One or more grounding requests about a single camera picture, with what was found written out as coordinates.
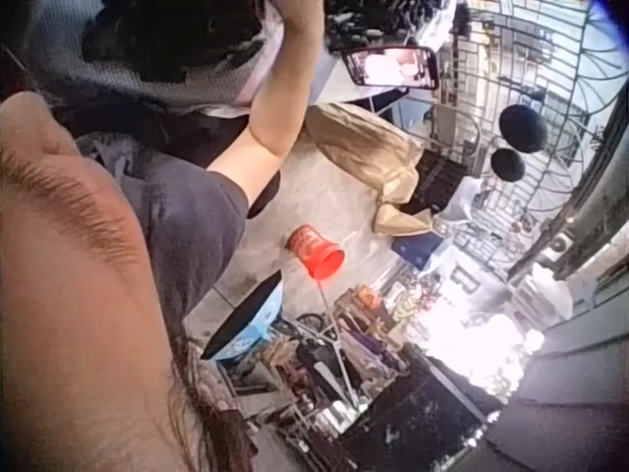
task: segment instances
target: dark hair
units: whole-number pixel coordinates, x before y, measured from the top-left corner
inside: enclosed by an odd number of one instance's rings
[[[147,82],[181,83],[187,67],[228,57],[239,67],[262,47],[252,0],[102,0],[88,22],[83,58],[124,61]]]
[[[255,448],[242,415],[236,410],[219,411],[202,391],[199,359],[186,336],[171,336],[170,341],[175,378],[170,394],[170,424],[187,468],[191,472],[253,471]],[[185,421],[189,412],[197,422],[192,430]]]

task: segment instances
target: red cup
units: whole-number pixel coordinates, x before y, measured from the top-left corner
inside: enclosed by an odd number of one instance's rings
[[[323,238],[305,224],[297,228],[286,245],[297,256],[314,280],[325,280],[334,275],[345,261],[345,252],[336,243]]]

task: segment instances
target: round black speaker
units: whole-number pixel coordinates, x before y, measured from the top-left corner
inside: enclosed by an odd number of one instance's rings
[[[501,147],[491,155],[491,169],[505,182],[517,182],[524,177],[526,165],[517,151]]]
[[[526,105],[507,106],[500,113],[499,125],[502,138],[520,152],[537,152],[546,145],[545,120]]]

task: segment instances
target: smartphone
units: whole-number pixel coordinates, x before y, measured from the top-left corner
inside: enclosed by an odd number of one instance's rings
[[[343,53],[354,84],[365,87],[407,87],[436,90],[436,54],[421,46],[374,46]]]

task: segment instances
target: person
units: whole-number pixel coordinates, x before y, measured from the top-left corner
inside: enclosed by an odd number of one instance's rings
[[[119,134],[76,143],[31,92],[0,106],[11,470],[251,470],[242,432],[197,385],[183,318],[302,128],[323,2],[274,4],[281,51],[207,169]]]

